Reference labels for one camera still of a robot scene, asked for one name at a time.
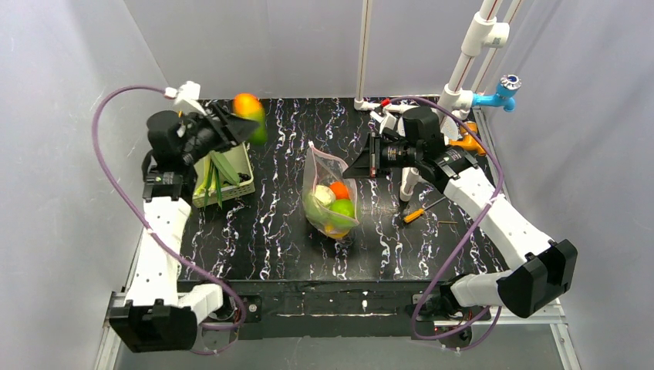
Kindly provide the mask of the yellow green mango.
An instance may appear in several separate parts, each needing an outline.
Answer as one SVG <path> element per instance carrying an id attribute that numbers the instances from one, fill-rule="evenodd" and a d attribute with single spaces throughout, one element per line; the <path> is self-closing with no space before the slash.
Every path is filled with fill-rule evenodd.
<path id="1" fill-rule="evenodd" d="M 265 109 L 260 100 L 249 93 L 237 94 L 232 101 L 232 112 L 245 119 L 254 120 L 258 128 L 250 136 L 249 142 L 253 145 L 263 145 L 268 140 L 265 124 Z"/>

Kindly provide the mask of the orange fruit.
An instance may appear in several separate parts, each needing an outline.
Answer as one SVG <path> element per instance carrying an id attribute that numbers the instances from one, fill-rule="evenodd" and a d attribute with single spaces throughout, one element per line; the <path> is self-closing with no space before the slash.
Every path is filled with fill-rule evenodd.
<path id="1" fill-rule="evenodd" d="M 334 193 L 337 200 L 351 200 L 349 188 L 343 182 L 332 182 L 329 189 Z"/>

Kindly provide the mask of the clear zip top bag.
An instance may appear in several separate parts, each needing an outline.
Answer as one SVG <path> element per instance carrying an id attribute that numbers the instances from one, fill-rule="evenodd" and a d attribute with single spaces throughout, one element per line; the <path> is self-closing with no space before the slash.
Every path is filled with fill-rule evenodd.
<path id="1" fill-rule="evenodd" d="M 358 189 L 346 179 L 346 162 L 319 150 L 310 141 L 305 152 L 302 206 L 305 218 L 323 235 L 335 240 L 359 226 Z"/>

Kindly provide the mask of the white garlic bulb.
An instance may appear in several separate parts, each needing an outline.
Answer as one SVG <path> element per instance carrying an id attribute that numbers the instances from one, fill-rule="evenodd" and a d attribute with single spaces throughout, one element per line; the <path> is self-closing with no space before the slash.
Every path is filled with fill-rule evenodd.
<path id="1" fill-rule="evenodd" d="M 328 186 L 318 184 L 312 191 L 314 200 L 322 207 L 329 208 L 336 201 L 334 193 Z"/>

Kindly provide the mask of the green apple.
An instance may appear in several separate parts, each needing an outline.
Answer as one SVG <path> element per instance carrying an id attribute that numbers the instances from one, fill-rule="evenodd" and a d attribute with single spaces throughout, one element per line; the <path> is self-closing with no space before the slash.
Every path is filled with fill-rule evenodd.
<path id="1" fill-rule="evenodd" d="M 356 209 L 350 199 L 335 200 L 329 210 L 332 212 L 329 220 L 334 227 L 350 228 L 355 225 Z"/>

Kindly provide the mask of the yellow lemon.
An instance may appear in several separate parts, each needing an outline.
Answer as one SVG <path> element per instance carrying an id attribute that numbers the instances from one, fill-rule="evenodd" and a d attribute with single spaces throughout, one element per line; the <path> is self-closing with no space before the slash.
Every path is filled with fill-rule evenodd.
<path id="1" fill-rule="evenodd" d="M 324 231 L 327 237 L 330 237 L 334 240 L 341 240 L 349 234 L 350 229 L 339 230 L 332 225 L 325 225 Z"/>

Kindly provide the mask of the pale green cabbage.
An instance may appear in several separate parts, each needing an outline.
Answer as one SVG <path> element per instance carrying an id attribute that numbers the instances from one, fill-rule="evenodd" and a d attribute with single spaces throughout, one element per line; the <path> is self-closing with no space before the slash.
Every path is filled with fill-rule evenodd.
<path id="1" fill-rule="evenodd" d="M 334 227 L 330 213 L 312 196 L 307 195 L 303 199 L 305 216 L 308 222 L 318 230 L 331 229 Z"/>

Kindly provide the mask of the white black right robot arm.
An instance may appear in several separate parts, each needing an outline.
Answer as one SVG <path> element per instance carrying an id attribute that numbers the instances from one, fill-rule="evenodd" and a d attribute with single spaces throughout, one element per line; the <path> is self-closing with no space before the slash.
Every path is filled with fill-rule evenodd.
<path id="1" fill-rule="evenodd" d="M 578 251 L 534 227 L 495 192 L 471 153 L 445 143 L 427 106 L 402 115 L 404 133 L 371 132 L 361 154 L 343 172 L 374 178 L 392 168 L 414 167 L 419 175 L 479 223 L 507 264 L 496 274 L 465 274 L 439 285 L 433 303 L 448 314 L 473 306 L 502 306 L 528 318 L 571 286 Z"/>

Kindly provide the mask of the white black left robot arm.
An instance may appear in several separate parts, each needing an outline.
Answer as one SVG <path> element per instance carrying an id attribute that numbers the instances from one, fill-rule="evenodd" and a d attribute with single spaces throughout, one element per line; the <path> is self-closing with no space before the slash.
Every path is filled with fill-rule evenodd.
<path id="1" fill-rule="evenodd" d="M 194 347 L 208 316 L 224 306 L 233 312 L 237 331 L 247 317 L 246 306 L 223 281 L 203 272 L 205 282 L 179 295 L 180 247 L 190 216 L 197 182 L 194 166 L 206 155 L 224 153 L 245 142 L 257 121 L 214 107 L 209 113 L 164 110 L 147 120 L 151 149 L 142 162 L 143 206 L 129 206 L 142 222 L 145 236 L 137 269 L 125 301 L 113 307 L 109 323 L 132 352 L 185 351 Z"/>

